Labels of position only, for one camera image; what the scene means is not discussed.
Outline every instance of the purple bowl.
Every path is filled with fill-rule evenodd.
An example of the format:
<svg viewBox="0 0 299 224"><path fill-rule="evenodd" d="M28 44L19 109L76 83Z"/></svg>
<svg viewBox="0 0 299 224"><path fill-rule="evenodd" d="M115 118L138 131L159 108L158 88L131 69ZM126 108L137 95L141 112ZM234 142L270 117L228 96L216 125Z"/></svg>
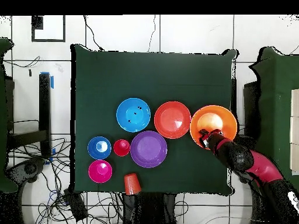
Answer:
<svg viewBox="0 0 299 224"><path fill-rule="evenodd" d="M133 161L141 167L152 168L160 165L167 154L165 139L155 131L143 131L131 143Z"/></svg>

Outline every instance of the green cloth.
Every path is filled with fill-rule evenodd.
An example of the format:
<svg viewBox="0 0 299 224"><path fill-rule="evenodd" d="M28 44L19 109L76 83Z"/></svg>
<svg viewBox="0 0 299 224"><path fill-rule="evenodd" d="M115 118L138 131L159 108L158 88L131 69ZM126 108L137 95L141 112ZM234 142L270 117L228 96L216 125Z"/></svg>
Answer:
<svg viewBox="0 0 299 224"><path fill-rule="evenodd" d="M141 98L150 107L151 121L143 131L156 131L154 114L167 101L182 102L191 115L209 104L229 108L235 50L225 55L94 52L75 45L75 53L76 191L123 192L124 175L137 173L144 192L232 193L226 167L212 152L196 145L189 132L166 139L167 157L152 169L138 166L130 154L118 157L112 151L106 160L113 174L103 184L88 176L94 160L87 146L95 136L106 137L112 146L118 139L133 140L139 132L127 132L116 121L117 107L130 97Z"/></svg>
<svg viewBox="0 0 299 224"><path fill-rule="evenodd" d="M261 133L256 150L271 157L283 176L299 191L299 176L290 169L291 91L299 89L299 56L263 49L252 67L260 79Z"/></svg>
<svg viewBox="0 0 299 224"><path fill-rule="evenodd" d="M6 106L5 70L3 65L3 57L4 54L11 48L12 43L8 39L0 38L0 191L5 193L13 193L18 190L16 183L6 178L4 174L8 162L6 150L8 113Z"/></svg>

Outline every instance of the pink bowl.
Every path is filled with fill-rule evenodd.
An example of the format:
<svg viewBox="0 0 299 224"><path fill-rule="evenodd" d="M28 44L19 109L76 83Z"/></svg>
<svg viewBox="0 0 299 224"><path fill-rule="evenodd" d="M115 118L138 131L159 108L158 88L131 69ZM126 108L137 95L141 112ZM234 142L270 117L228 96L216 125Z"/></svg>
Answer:
<svg viewBox="0 0 299 224"><path fill-rule="evenodd" d="M105 183L112 176L112 167L105 160L95 160L89 166L88 175L95 183Z"/></svg>

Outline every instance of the small blue bowl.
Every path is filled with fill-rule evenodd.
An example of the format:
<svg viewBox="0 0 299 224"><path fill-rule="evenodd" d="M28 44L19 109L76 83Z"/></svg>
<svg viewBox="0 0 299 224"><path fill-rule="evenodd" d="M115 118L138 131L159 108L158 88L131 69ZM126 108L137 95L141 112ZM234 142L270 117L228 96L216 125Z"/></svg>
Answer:
<svg viewBox="0 0 299 224"><path fill-rule="evenodd" d="M111 153L111 143L103 136L96 136L89 141L87 150L92 158L103 160Z"/></svg>
<svg viewBox="0 0 299 224"><path fill-rule="evenodd" d="M119 125L128 132L143 130L151 119L148 104L138 98L129 98L120 103L116 111Z"/></svg>

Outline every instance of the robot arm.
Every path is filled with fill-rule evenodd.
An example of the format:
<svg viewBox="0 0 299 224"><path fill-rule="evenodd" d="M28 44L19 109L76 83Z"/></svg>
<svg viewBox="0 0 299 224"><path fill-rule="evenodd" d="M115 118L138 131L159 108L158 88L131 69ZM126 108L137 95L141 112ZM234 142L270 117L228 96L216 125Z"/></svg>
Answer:
<svg viewBox="0 0 299 224"><path fill-rule="evenodd" d="M271 160L225 138L219 129L211 132L203 129L200 133L200 143L209 148L222 164L255 179L280 223L299 224L299 193Z"/></svg>

